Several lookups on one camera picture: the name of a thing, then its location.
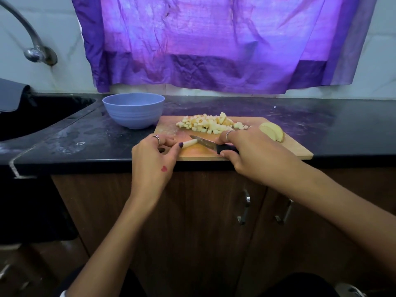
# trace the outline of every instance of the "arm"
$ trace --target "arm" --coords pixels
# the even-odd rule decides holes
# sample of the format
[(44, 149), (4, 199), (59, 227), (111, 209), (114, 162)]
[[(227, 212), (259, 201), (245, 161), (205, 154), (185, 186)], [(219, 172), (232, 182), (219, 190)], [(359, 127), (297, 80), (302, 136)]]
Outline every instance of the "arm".
[[(396, 279), (396, 217), (305, 164), (257, 128), (233, 131), (239, 155), (225, 150), (235, 170), (321, 215), (376, 257)], [(225, 133), (217, 140), (227, 143)]]
[[(163, 144), (173, 146), (166, 155), (158, 151)], [(138, 233), (170, 180), (179, 152), (173, 139), (160, 135), (159, 142), (152, 134), (132, 149), (131, 195), (113, 228), (67, 290), (67, 297), (120, 294)]]

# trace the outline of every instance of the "purple curtain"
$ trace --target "purple curtain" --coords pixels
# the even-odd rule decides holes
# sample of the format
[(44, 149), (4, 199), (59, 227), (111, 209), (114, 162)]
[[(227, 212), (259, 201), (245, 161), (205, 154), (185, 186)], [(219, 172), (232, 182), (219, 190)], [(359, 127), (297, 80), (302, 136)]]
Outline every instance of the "purple curtain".
[(376, 0), (72, 0), (99, 92), (350, 84)]

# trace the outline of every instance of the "black knife handle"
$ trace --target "black knife handle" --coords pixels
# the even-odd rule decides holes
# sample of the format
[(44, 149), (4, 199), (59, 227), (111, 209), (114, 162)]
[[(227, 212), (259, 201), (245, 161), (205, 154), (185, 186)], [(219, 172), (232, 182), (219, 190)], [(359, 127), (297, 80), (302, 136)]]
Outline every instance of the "black knife handle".
[(228, 144), (216, 145), (216, 150), (217, 150), (217, 154), (220, 154), (220, 152), (223, 150), (232, 150), (239, 154), (238, 149), (234, 145), (228, 145)]

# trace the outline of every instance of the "faucet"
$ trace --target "faucet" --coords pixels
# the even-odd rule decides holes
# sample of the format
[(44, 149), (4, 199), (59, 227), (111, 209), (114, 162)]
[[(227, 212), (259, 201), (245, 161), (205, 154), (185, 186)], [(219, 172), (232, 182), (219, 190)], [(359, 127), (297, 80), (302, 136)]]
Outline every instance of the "faucet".
[(18, 21), (21, 22), (23, 27), (27, 30), (33, 42), (33, 48), (28, 48), (23, 51), (25, 57), (32, 62), (43, 62), (49, 66), (53, 66), (58, 62), (56, 53), (51, 48), (45, 46), (38, 36), (36, 30), (32, 25), (23, 17), (23, 15), (13, 7), (6, 0), (0, 0), (0, 5), (7, 9)]

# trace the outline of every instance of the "pants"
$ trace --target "pants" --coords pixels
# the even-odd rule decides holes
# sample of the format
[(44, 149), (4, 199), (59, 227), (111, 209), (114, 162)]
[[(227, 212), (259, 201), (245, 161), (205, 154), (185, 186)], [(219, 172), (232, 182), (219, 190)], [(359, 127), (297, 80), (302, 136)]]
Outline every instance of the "pants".
[[(66, 291), (72, 282), (77, 278), (83, 267), (73, 271), (55, 290), (53, 297), (59, 297), (63, 291)], [(147, 297), (145, 291), (139, 283), (139, 280), (132, 272), (128, 270), (124, 284), (120, 292), (120, 297)], [(333, 287), (323, 278), (315, 274), (294, 273), (281, 280), (273, 287), (260, 294), (259, 297), (339, 297)]]

